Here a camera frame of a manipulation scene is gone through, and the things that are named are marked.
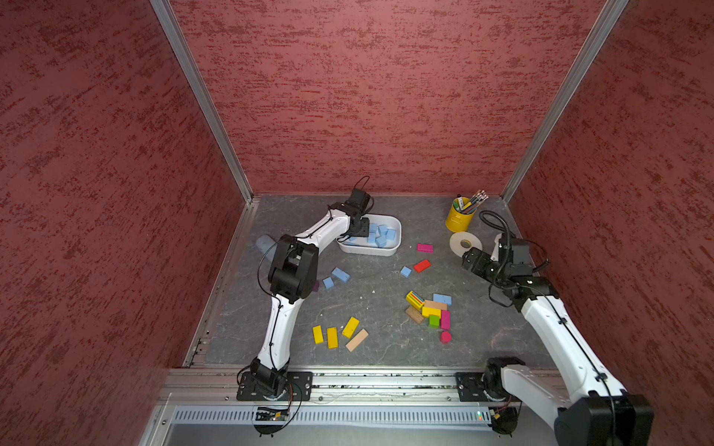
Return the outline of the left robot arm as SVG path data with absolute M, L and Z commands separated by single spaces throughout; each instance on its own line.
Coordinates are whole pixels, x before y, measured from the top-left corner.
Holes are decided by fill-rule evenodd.
M 331 243 L 369 232 L 366 215 L 374 199 L 364 193 L 327 206 L 327 213 L 307 230 L 285 234 L 275 244 L 268 269 L 271 316 L 260 352 L 249 365 L 250 375 L 269 398 L 288 387 L 290 344 L 299 310 L 317 281 L 319 256 Z

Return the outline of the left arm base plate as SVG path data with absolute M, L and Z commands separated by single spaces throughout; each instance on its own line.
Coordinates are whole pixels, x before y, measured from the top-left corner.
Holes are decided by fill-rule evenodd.
M 279 401 L 279 403 L 289 403 L 290 401 L 308 401 L 312 394 L 312 372 L 288 372 L 283 389 L 278 394 L 265 386 L 249 372 L 241 374 L 238 381 L 236 399 L 238 401 Z

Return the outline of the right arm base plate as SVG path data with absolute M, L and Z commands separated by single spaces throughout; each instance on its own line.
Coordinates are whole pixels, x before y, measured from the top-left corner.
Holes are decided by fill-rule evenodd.
M 456 389 L 462 403 L 505 404 L 521 400 L 511 395 L 503 387 L 500 373 L 461 372 L 456 373 Z

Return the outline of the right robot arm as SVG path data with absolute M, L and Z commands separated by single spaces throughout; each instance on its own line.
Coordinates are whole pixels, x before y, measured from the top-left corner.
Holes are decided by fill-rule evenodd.
M 535 276 L 529 245 L 503 233 L 492 254 L 471 247 L 462 266 L 496 286 L 533 327 L 565 384 L 559 392 L 515 357 L 491 358 L 481 375 L 483 395 L 500 407 L 492 429 L 510 433 L 524 403 L 549 425 L 560 445 L 645 445 L 655 413 L 642 395 L 631 394 L 597 357 L 565 305 L 544 277 Z

